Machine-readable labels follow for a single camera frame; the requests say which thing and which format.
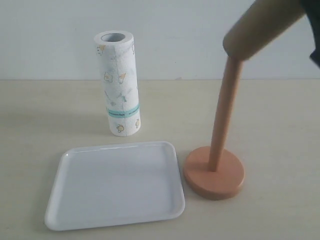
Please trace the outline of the printed white paper towel roll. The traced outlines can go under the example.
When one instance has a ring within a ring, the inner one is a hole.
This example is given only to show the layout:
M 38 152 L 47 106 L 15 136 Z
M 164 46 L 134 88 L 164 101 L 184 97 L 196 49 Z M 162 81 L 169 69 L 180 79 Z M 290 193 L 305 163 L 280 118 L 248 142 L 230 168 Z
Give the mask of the printed white paper towel roll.
M 110 131 L 128 137 L 141 127 L 134 36 L 105 31 L 94 37 Z

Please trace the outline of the brown cardboard tube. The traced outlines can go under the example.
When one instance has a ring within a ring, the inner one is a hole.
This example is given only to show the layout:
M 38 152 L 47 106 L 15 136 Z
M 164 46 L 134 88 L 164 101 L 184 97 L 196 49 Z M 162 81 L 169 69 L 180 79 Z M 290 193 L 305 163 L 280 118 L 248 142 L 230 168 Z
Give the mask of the brown cardboard tube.
M 248 60 L 305 14 L 299 0 L 256 0 L 225 35 L 223 48 L 231 58 Z

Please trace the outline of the wooden paper towel holder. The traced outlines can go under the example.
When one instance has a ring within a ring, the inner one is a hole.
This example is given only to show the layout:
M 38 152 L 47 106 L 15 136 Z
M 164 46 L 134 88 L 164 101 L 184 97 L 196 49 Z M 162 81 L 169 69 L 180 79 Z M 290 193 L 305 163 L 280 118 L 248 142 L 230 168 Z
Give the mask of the wooden paper towel holder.
M 245 170 L 232 152 L 225 149 L 233 104 L 238 89 L 242 62 L 228 57 L 215 113 L 211 144 L 187 156 L 183 175 L 189 187 L 210 200 L 236 196 L 242 189 Z

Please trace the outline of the white rectangular plastic tray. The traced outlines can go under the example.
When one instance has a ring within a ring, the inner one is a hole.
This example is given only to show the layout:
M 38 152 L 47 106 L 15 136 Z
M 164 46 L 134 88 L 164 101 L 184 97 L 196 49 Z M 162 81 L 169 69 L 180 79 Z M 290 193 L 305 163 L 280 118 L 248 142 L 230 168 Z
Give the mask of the white rectangular plastic tray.
M 171 143 L 77 147 L 60 158 L 44 222 L 52 231 L 157 222 L 179 217 L 185 205 Z

